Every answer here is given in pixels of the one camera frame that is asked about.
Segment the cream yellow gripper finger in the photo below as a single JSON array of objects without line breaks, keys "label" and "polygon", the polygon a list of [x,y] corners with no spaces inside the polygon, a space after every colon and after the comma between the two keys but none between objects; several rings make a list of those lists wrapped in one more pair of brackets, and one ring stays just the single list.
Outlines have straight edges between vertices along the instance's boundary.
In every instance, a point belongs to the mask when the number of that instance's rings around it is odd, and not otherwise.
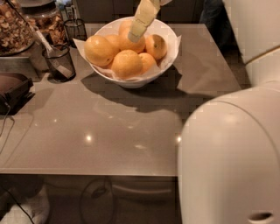
[{"label": "cream yellow gripper finger", "polygon": [[136,43],[145,34],[147,28],[160,10],[160,0],[141,0],[129,28],[128,38]]}]

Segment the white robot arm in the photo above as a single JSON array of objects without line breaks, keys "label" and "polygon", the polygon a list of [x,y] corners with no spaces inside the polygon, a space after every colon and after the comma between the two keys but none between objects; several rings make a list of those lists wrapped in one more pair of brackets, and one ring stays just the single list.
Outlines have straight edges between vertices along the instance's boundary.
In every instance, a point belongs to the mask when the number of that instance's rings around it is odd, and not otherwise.
[{"label": "white robot arm", "polygon": [[178,148],[183,224],[280,224],[280,0],[223,0],[250,88],[187,119]]}]

